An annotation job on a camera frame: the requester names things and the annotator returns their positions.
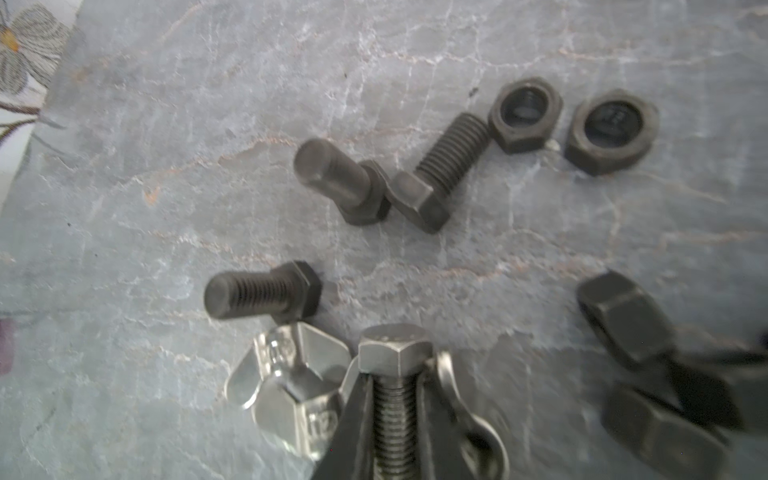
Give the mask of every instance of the screw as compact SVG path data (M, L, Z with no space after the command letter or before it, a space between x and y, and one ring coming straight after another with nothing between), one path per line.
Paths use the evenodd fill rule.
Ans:
M270 272L224 272L205 287L205 310L221 320L269 313L278 323L288 323L315 313L322 287L302 261Z
M373 376L373 401L373 445L380 478L418 478L416 376Z
M386 218L388 178L374 161L356 164L334 144L312 138L296 152L293 171L302 185L336 203L351 225L369 225Z
M480 158L490 140L482 119L461 113L419 162L415 173L447 197Z

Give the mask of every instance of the embroidered flower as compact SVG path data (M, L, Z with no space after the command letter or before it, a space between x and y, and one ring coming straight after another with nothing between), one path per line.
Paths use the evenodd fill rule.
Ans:
M17 94L28 74L48 88L67 41L67 28L44 6L34 4L8 23L0 0L0 91Z

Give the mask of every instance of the orange flower center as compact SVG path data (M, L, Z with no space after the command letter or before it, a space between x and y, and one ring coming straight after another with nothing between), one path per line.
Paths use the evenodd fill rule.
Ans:
M0 43L13 51L18 51L18 41L9 28L0 27Z

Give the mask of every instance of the gray marble surface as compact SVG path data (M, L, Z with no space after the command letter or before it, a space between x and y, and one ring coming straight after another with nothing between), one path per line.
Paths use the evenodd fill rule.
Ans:
M473 362L513 428L515 478L656 478L607 437L632 379L574 302L618 269L686 348L766 329L768 5L752 0L87 0L0 217L0 477L307 478L221 387L268 317L210 321L226 269L308 260L315 324L354 343L406 321ZM660 109L633 170L593 179L492 145L429 236L392 213L349 227L293 178L327 137L392 174L506 82L560 89L562 145L583 99L622 87ZM768 478L733 435L729 478Z

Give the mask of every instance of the purple patch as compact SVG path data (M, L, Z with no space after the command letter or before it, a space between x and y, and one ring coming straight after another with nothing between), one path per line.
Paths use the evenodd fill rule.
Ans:
M0 375L13 366L13 319L0 319Z

